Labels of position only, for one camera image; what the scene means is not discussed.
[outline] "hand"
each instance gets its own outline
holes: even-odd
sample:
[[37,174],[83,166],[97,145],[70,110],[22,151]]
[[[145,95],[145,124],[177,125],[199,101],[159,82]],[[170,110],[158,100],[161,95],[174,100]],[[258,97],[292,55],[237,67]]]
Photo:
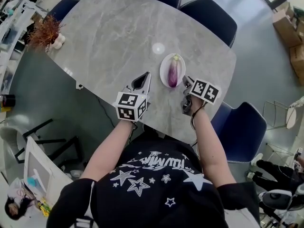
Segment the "hand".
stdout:
[[191,95],[191,101],[192,101],[192,106],[191,106],[191,114],[195,113],[203,104],[203,100]]

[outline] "floor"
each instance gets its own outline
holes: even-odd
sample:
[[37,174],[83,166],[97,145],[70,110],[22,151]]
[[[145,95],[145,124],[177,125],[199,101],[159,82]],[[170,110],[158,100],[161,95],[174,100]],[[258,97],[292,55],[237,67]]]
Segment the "floor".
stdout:
[[[290,105],[303,96],[304,88],[299,86],[290,66],[288,51],[272,26],[271,9],[262,0],[214,1],[238,25],[232,47],[237,55],[237,64],[225,102],[238,107],[243,101],[249,101],[262,112],[265,101],[276,100]],[[18,104],[8,114],[10,123],[30,129],[48,118],[54,118],[54,123],[42,129],[39,135],[43,138],[69,138],[77,135],[85,160],[89,159],[112,129],[97,98],[85,89],[76,90],[75,81],[44,53],[29,51],[24,54],[11,93],[16,95]],[[103,104],[115,121],[113,109]],[[268,121],[273,118],[272,113],[273,109],[268,108]],[[271,149],[266,147],[266,143],[286,150],[292,149],[300,129],[303,110],[299,109],[297,113],[299,121],[291,130],[281,128],[266,132],[260,152],[270,156]],[[47,149],[52,151],[57,147],[53,144]],[[72,149],[69,150],[66,156],[72,152]],[[9,181],[16,173],[22,175],[22,165],[8,161],[11,160],[9,153],[5,158]],[[230,164],[230,168],[240,182],[245,180],[249,165]]]

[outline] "flower arrangement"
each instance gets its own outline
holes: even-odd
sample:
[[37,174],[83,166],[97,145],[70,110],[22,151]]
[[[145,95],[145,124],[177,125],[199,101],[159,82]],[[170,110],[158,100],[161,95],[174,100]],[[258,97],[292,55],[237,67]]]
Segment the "flower arrangement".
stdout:
[[48,52],[59,36],[62,26],[52,15],[40,20],[35,24],[34,31],[28,35],[30,39],[28,46],[36,50],[45,49]]

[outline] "plate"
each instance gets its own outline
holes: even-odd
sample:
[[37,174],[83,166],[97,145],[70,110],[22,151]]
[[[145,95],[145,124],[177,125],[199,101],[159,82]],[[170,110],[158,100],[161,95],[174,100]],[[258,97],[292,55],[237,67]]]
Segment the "plate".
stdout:
[[162,83],[171,88],[168,85],[168,72],[169,72],[169,67],[172,61],[172,58],[174,57],[174,55],[177,55],[180,60],[178,61],[178,66],[177,66],[177,85],[178,86],[181,82],[182,82],[182,78],[185,76],[186,74],[186,64],[184,59],[177,53],[171,53],[168,56],[166,56],[164,58],[164,60],[161,62],[161,68],[160,68],[160,76],[161,76],[161,81]]

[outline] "eggplant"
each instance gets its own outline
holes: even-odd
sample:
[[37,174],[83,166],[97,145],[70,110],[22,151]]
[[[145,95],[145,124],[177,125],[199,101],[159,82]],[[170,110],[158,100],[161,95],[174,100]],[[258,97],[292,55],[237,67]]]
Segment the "eggplant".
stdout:
[[169,67],[169,72],[168,72],[168,85],[171,88],[176,87],[177,85],[177,67],[178,67],[178,62],[180,58],[177,54],[172,58],[170,67]]

